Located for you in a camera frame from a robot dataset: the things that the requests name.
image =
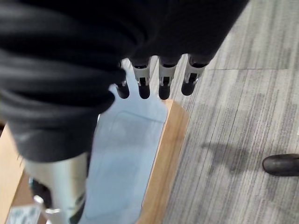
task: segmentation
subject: black fabric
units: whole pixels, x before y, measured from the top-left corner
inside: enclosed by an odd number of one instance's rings
[[[89,151],[91,121],[125,78],[121,59],[194,53],[206,64],[246,2],[2,1],[0,114],[19,153],[55,161]]]

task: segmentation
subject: black shoe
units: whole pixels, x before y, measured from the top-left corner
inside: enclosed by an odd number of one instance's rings
[[[299,154],[269,156],[263,160],[263,169],[275,176],[299,176]]]

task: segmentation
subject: wooden board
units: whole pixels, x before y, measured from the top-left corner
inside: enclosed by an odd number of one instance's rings
[[[11,133],[6,126],[0,137],[0,224],[4,224],[23,175]]]
[[[21,209],[20,206],[27,205],[33,205],[28,177],[9,128],[5,126],[0,137],[0,224],[6,223],[10,208]],[[46,220],[40,216],[37,223],[45,224]]]
[[[136,224],[160,224],[166,210],[176,175],[182,144],[188,126],[187,112],[173,100],[166,100],[168,108],[156,158]]]
[[[188,125],[188,114],[174,101],[164,101],[168,108],[156,158],[149,178],[137,224],[160,224],[166,210],[177,171],[181,147]],[[0,138],[0,224],[4,224],[9,208],[30,203],[28,178],[24,174],[8,127]]]

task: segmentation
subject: silver metal part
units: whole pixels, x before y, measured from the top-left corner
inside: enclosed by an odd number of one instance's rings
[[[139,86],[141,86],[141,82],[140,82],[141,78],[145,78],[145,85],[150,84],[150,67],[149,66],[147,66],[146,68],[143,68],[143,69],[138,69],[133,66],[133,71],[135,74],[135,79]]]
[[[126,80],[126,79],[123,80],[122,83],[121,83],[121,85],[122,85],[122,86],[126,86],[126,85],[127,85],[127,80]]]
[[[170,68],[164,67],[162,64],[159,63],[159,84],[160,86],[164,86],[164,78],[169,77],[168,86],[171,85],[171,82],[174,78],[174,73],[176,71],[176,65]]]
[[[85,202],[87,153],[57,162],[25,160],[25,170],[35,181],[50,191],[52,208],[46,208],[44,199],[34,195],[34,201],[52,224],[69,224]]]
[[[184,75],[185,83],[189,83],[189,78],[190,78],[191,73],[195,73],[196,74],[196,79],[193,82],[193,84],[196,84],[198,82],[199,77],[204,72],[205,68],[206,67],[195,68],[195,67],[191,66],[190,65],[190,56],[188,56],[188,62],[187,62],[187,65],[186,65],[186,70],[185,70],[185,75]]]
[[[69,218],[67,217],[66,213],[64,213],[61,209],[47,209],[45,208],[43,199],[35,195],[33,197],[34,202],[36,203],[37,206],[39,206],[42,210],[42,214],[44,217],[48,220],[47,223],[51,224],[69,224]]]

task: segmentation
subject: light blue mat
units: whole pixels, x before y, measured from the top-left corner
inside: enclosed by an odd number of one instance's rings
[[[95,132],[81,224],[133,224],[141,212],[167,109],[157,96],[141,99],[128,73],[128,99],[116,96]]]

